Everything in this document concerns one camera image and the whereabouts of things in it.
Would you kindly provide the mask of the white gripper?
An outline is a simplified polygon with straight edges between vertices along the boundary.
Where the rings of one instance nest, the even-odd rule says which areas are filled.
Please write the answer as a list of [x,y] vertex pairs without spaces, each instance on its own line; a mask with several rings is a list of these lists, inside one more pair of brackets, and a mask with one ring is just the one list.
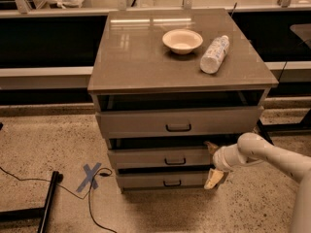
[[230,172],[234,167],[241,164],[241,155],[236,144],[219,147],[216,144],[206,141],[205,145],[209,153],[214,154],[213,164],[216,169],[209,170],[204,188],[213,189],[225,180],[227,172]]

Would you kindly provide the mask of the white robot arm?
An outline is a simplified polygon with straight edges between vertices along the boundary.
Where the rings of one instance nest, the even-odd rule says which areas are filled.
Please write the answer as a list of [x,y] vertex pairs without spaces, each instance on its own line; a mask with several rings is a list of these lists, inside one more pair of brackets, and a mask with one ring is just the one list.
[[215,168],[208,173],[205,189],[214,188],[234,167],[265,161],[299,183],[290,233],[311,233],[311,157],[284,150],[256,133],[242,134],[236,144],[217,147],[207,142]]

